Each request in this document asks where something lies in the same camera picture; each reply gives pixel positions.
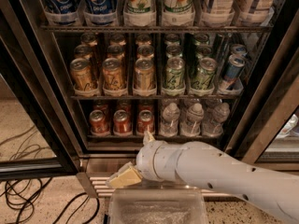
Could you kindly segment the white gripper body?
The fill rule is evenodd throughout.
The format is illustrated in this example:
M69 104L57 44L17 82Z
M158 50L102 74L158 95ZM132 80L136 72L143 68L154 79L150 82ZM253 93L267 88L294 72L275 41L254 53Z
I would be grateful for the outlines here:
M178 181L176 167L182 149L165 141L151 141L136 156L136 168L147 180Z

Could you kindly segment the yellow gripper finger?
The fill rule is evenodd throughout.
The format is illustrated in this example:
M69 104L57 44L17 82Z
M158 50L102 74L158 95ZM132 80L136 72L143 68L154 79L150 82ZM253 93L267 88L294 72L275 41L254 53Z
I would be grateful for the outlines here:
M153 142L155 140L154 136L152 133L149 131L144 131L144 138L143 138L143 143L148 144L150 142Z
M107 180L106 185L111 189L121 189L138 184L141 181L142 175L131 162L127 162Z

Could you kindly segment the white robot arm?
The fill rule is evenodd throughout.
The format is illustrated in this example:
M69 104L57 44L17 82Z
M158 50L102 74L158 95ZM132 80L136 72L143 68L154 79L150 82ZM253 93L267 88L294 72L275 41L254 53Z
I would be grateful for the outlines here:
M107 186L119 189L143 179L231 194L286 224L299 224L298 175L246 164L207 143L169 144L146 132L135 162L124 164Z

